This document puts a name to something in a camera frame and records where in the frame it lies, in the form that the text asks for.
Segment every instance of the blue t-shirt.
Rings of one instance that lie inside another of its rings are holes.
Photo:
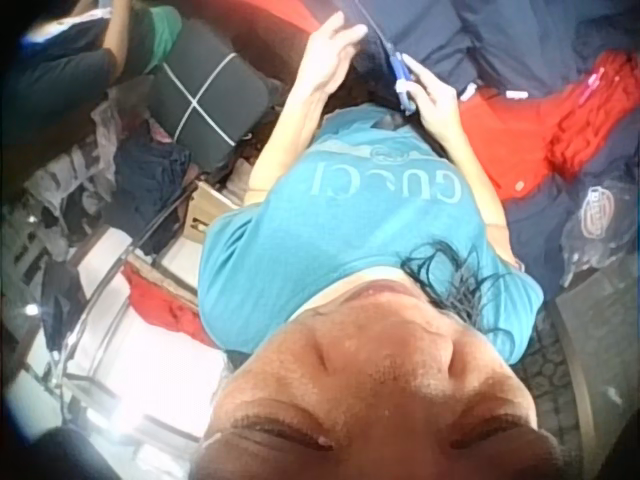
[[[542,303],[540,287],[495,254],[453,165],[409,127],[372,128],[386,113],[367,105],[328,117],[264,203],[226,214],[210,228],[198,300],[204,327],[222,348],[251,353],[338,280],[370,267],[399,267],[410,254],[428,255],[430,242],[445,241],[462,258],[477,254],[480,278],[501,275],[483,291],[478,328],[508,363],[522,356]],[[430,279],[444,289],[450,268],[434,266]]]

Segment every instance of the closed eye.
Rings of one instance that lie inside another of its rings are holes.
[[[526,422],[519,417],[512,415],[492,417],[466,430],[462,435],[457,436],[449,445],[454,450],[464,450],[496,435],[523,426],[526,426]]]
[[[236,419],[231,427],[238,430],[250,430],[265,433],[281,440],[295,443],[305,448],[317,451],[331,451],[333,447],[324,438],[293,427],[282,420],[260,415],[245,415]]]

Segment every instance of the nose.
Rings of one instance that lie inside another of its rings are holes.
[[[438,382],[449,378],[454,344],[450,337],[414,321],[373,321],[328,352],[338,365],[378,379]]]

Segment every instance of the person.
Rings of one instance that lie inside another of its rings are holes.
[[[542,293],[453,88],[405,58],[449,160],[374,105],[312,141],[366,33],[337,13],[311,35],[244,208],[207,233],[203,325],[251,357],[219,388],[191,478],[555,478],[565,456],[508,366]]]
[[[173,7],[111,3],[82,13],[90,1],[58,0],[27,32],[3,79],[3,146],[35,141],[66,114],[97,104],[107,88],[150,72],[169,53],[182,27]]]

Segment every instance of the white strap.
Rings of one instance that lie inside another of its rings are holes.
[[[189,92],[187,92],[187,89],[184,87],[184,85],[182,85],[182,83],[180,83],[180,80],[178,80],[178,78],[176,77],[176,75],[171,71],[171,69],[169,68],[169,65],[167,65],[166,63],[163,63],[162,66],[165,69],[165,71],[167,72],[167,74],[169,75],[169,77],[171,78],[171,80],[173,80],[173,82],[176,84],[176,86],[182,91],[182,93],[184,93],[184,95],[189,99],[189,101],[191,102],[191,105],[189,105],[189,108],[187,109],[187,111],[185,112],[184,116],[182,117],[182,120],[180,120],[180,123],[178,125],[178,128],[176,129],[175,134],[173,135],[173,139],[175,141],[178,140],[178,136],[180,135],[182,128],[184,127],[184,124],[187,121],[187,118],[189,117],[189,114],[191,113],[191,111],[195,108],[198,112],[200,112],[200,114],[204,117],[204,119],[207,121],[207,123],[209,125],[211,125],[211,127],[213,127],[213,129],[218,132],[220,134],[220,136],[222,138],[225,139],[225,141],[231,145],[234,146],[235,142],[233,140],[231,140],[223,131],[222,129],[216,125],[216,123],[211,120],[211,118],[209,117],[209,115],[207,115],[207,113],[202,109],[202,107],[200,107],[200,105],[198,105],[198,100],[200,99],[200,97],[204,94],[204,92],[206,91],[207,87],[209,86],[209,84],[211,84],[211,82],[213,81],[213,79],[216,77],[216,75],[220,72],[220,70],[222,69],[222,67],[224,67],[229,60],[231,60],[233,57],[236,56],[235,52],[230,53],[221,63],[220,65],[218,65],[216,67],[216,69],[213,71],[213,73],[209,76],[209,78],[207,79],[207,81],[204,83],[204,85],[202,86],[202,88],[200,89],[200,91],[198,92],[198,94],[196,95],[195,98],[193,98]]]

